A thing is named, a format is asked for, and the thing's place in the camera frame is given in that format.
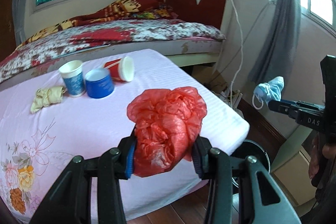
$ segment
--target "blue face mask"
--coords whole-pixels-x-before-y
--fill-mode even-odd
[[[261,109],[264,106],[264,102],[268,104],[270,100],[280,101],[281,91],[284,86],[284,78],[282,76],[275,77],[268,83],[257,85],[253,91],[252,105],[255,109]],[[258,108],[255,106],[254,97],[261,102],[261,107]]]

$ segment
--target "red plastic bag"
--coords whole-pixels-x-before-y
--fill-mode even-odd
[[[207,107],[197,89],[145,90],[127,107],[136,123],[134,174],[140,177],[170,171],[182,159],[191,161],[191,147],[201,132]]]

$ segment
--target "screw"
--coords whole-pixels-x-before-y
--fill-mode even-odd
[[[255,156],[248,156],[247,161],[252,164],[255,164],[257,162],[257,158]]]
[[[212,155],[214,155],[214,156],[216,156],[216,155],[219,155],[220,154],[220,150],[218,149],[218,148],[210,148],[210,153],[212,154]]]
[[[72,161],[78,164],[82,161],[82,156],[76,156],[72,159]]]
[[[119,154],[119,149],[118,148],[111,148],[110,149],[110,153],[112,154],[112,155],[118,155]]]

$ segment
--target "crumpled yellow cloth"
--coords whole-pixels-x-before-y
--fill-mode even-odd
[[[31,113],[38,112],[44,106],[60,103],[63,99],[64,92],[65,87],[63,86],[54,86],[49,89],[38,89],[30,108]]]

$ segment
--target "blue and white paper cup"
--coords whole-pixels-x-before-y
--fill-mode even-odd
[[[104,98],[114,90],[110,72],[104,68],[90,70],[85,75],[85,84],[88,96],[95,99]]]
[[[58,69],[71,97],[79,97],[85,93],[82,66],[82,61],[74,60]]]

